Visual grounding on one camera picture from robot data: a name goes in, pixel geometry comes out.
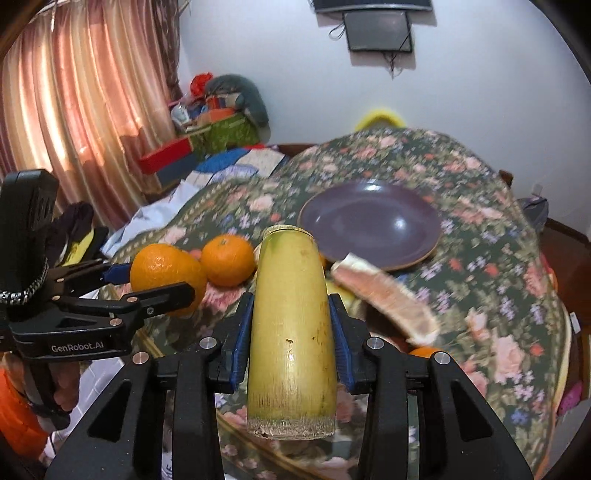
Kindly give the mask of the hand holding other gripper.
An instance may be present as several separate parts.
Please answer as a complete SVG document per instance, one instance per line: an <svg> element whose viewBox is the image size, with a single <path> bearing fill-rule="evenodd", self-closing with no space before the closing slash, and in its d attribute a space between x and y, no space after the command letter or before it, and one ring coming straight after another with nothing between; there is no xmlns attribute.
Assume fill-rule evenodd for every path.
<svg viewBox="0 0 591 480"><path fill-rule="evenodd" d="M25 393L25 367L21 359L12 353L4 353L2 366L7 370L13 387L20 393ZM54 401L69 412L79 400L80 366L76 362L53 363L50 364L50 371L56 386Z"/></svg>

